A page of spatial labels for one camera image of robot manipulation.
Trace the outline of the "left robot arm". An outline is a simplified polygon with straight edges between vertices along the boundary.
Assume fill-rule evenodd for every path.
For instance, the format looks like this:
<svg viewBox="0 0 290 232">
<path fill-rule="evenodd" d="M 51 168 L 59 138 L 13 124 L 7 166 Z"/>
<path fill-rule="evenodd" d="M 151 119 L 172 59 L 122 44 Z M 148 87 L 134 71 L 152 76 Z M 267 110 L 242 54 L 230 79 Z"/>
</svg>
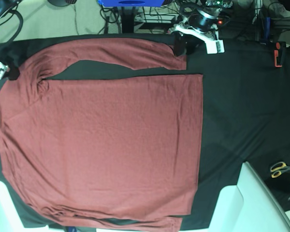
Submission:
<svg viewBox="0 0 290 232">
<path fill-rule="evenodd" d="M 168 31 L 175 36 L 174 54 L 181 56 L 202 42 L 208 54 L 224 53 L 224 42 L 219 38 L 218 30 L 229 22 L 230 16 L 224 10 L 232 5 L 231 0 L 183 3 L 179 8 L 178 22 Z"/>
</svg>

